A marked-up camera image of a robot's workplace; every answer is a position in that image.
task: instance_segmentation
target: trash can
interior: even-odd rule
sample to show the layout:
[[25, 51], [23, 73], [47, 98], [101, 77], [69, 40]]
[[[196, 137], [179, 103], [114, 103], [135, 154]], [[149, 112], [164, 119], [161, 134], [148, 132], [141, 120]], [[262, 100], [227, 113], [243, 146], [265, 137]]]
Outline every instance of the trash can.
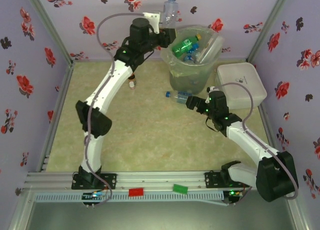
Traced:
[[[196, 34], [201, 35], [201, 40], [198, 42], [199, 51], [206, 48], [212, 38], [215, 38], [214, 48], [210, 50], [209, 56], [203, 63], [185, 63], [173, 54], [172, 47]], [[169, 66], [170, 85], [177, 91], [199, 94], [213, 72], [214, 63], [220, 56], [224, 39], [212, 29], [203, 26], [182, 28], [176, 31], [176, 35], [174, 42], [168, 48], [162, 49], [160, 53], [163, 61]]]

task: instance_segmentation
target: green block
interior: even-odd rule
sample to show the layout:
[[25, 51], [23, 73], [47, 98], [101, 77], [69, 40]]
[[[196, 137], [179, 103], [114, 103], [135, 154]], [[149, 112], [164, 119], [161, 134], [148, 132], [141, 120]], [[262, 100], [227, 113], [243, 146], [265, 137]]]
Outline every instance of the green block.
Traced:
[[179, 194], [187, 194], [188, 193], [188, 187], [181, 186], [178, 184], [173, 185], [173, 191]]

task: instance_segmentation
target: floral wallpaper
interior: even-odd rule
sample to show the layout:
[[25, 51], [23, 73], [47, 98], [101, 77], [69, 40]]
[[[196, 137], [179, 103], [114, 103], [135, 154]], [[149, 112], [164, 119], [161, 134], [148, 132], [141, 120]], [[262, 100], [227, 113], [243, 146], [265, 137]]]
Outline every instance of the floral wallpaper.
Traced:
[[[166, 0], [40, 0], [74, 60], [109, 58], [97, 42], [97, 26], [115, 13], [163, 10]], [[178, 28], [203, 25], [225, 38], [222, 58], [247, 58], [277, 0], [176, 0]], [[100, 38], [115, 53], [129, 35], [132, 16], [112, 18], [101, 26]], [[272, 40], [272, 50], [277, 36]], [[151, 58], [160, 58], [155, 51]]]
[[[308, 8], [298, 6], [307, 4]], [[278, 149], [293, 155], [309, 229], [320, 219], [319, 0], [287, 0], [253, 60]]]
[[6, 230], [27, 173], [37, 170], [68, 64], [28, 0], [0, 0], [0, 6], [0, 198], [6, 206], [0, 226]]

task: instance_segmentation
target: white plastic box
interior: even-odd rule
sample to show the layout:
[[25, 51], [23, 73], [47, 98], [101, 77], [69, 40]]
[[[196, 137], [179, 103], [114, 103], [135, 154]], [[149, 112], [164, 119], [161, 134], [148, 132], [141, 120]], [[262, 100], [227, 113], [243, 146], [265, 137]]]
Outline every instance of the white plastic box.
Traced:
[[[267, 92], [255, 67], [250, 63], [224, 64], [217, 68], [217, 85], [236, 82], [246, 87], [253, 97], [253, 107], [257, 107], [267, 97]], [[220, 88], [226, 96], [229, 109], [250, 108], [248, 93], [237, 85]]]

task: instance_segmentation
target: small brown bottle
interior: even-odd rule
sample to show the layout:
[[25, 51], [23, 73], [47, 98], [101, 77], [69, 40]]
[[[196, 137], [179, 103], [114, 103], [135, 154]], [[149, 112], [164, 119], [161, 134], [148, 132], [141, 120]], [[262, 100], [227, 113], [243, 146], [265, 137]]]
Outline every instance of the small brown bottle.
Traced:
[[137, 84], [135, 74], [132, 74], [132, 75], [128, 78], [128, 81], [129, 81], [129, 87], [130, 87], [130, 89], [135, 89], [135, 88], [136, 88], [136, 84]]

